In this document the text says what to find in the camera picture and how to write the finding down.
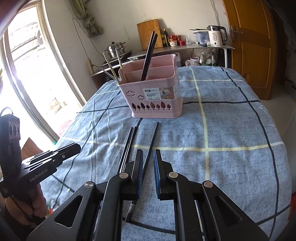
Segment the person's left hand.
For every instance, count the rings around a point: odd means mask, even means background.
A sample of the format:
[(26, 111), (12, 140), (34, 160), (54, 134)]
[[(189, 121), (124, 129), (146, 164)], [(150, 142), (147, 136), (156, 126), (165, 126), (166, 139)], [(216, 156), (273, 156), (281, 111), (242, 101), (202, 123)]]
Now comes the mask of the person's left hand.
[[(43, 191), (41, 185), (36, 186), (36, 195), (32, 201), (32, 208), (25, 202), (15, 199), (19, 207), (29, 216), (36, 216), (39, 218), (45, 218), (48, 214), (48, 209), (46, 205), (46, 199), (43, 196)], [(10, 215), (17, 220), (22, 225), (32, 225), (31, 222), (25, 217), (24, 213), (18, 208), (18, 206), (13, 201), (12, 197), (5, 199), (5, 205), (10, 213)]]

